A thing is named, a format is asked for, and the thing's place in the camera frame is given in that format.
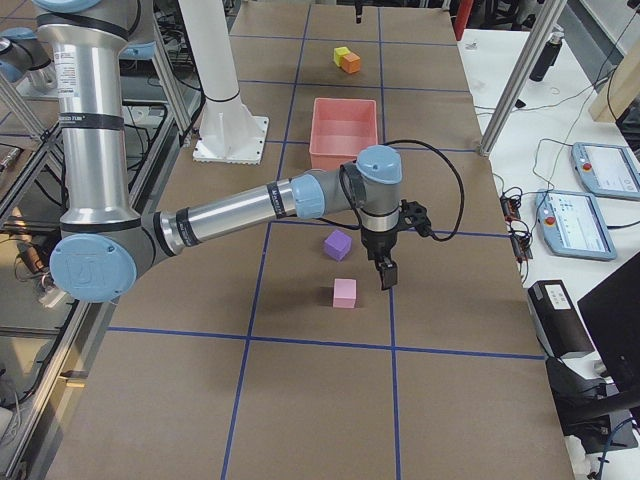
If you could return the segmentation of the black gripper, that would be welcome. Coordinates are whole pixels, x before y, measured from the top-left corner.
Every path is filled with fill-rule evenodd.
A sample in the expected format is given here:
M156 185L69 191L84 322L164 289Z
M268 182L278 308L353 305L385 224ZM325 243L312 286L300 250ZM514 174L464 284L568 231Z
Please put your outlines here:
M367 258L376 262L381 289L390 290L398 282L398 267L392 260L392 249L397 242L397 230L372 231L361 229L361 243L367 251Z

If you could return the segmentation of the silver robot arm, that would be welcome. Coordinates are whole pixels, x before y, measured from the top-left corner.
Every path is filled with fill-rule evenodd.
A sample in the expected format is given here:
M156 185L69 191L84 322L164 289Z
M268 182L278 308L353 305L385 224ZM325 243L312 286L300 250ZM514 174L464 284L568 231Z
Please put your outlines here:
M129 188L120 57L152 45L149 1L38 1L37 33L54 53L68 207L49 268L73 298L103 303L129 291L184 249L273 219L318 219L352 210L383 289L397 281L391 252L400 227L402 164L387 146L363 150L333 171L310 170L218 201L159 207L170 163Z

